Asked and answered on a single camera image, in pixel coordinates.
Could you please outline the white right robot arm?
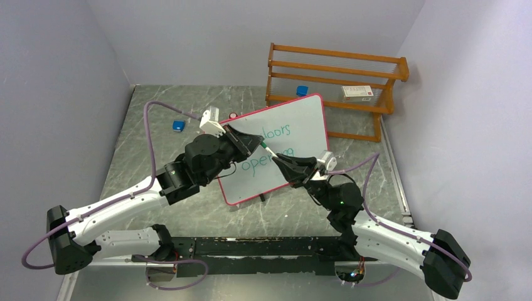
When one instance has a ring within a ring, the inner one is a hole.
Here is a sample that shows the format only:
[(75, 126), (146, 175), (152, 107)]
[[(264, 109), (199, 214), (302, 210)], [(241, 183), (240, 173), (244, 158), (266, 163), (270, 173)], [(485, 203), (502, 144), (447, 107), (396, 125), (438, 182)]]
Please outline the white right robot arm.
[(329, 151), (323, 158), (276, 154), (272, 160), (292, 188), (304, 188), (311, 199), (328, 211), (327, 220), (340, 234), (340, 255), (389, 263), (420, 277), (433, 292), (450, 300), (458, 298), (464, 283), (472, 280), (471, 260), (454, 236), (408, 228), (372, 213), (365, 201), (367, 187), (358, 187), (352, 177), (333, 185), (335, 170)]

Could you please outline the pink framed whiteboard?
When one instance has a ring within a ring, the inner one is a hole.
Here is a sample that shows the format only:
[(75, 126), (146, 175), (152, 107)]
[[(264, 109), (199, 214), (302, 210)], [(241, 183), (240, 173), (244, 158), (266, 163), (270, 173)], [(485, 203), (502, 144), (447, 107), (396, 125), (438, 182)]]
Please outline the pink framed whiteboard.
[[(329, 148), (324, 104), (316, 93), (222, 123), (240, 132), (261, 135), (275, 153), (286, 156), (317, 157)], [(271, 154), (263, 147), (258, 147), (248, 159), (220, 176), (218, 183), (229, 206), (288, 185)]]

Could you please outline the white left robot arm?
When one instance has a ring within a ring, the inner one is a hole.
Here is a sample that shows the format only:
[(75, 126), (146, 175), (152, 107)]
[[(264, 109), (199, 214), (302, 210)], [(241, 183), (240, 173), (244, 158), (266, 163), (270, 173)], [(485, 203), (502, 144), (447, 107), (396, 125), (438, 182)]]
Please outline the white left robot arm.
[(132, 231), (112, 231), (111, 227), (135, 214), (165, 208), (199, 193), (220, 172), (247, 160), (264, 140), (261, 135), (246, 134), (231, 125), (222, 129), (219, 136), (197, 136), (174, 161), (129, 191), (83, 208), (49, 209), (47, 229), (54, 234), (48, 243), (55, 273), (66, 275), (87, 267), (95, 259), (121, 255), (170, 259), (175, 247), (164, 225)]

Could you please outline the green white marker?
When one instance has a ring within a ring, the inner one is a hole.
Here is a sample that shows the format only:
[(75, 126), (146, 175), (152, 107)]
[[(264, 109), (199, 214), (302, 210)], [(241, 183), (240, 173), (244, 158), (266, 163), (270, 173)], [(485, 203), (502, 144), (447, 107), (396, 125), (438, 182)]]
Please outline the green white marker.
[(268, 146), (268, 148), (265, 149), (270, 157), (277, 157), (277, 154)]

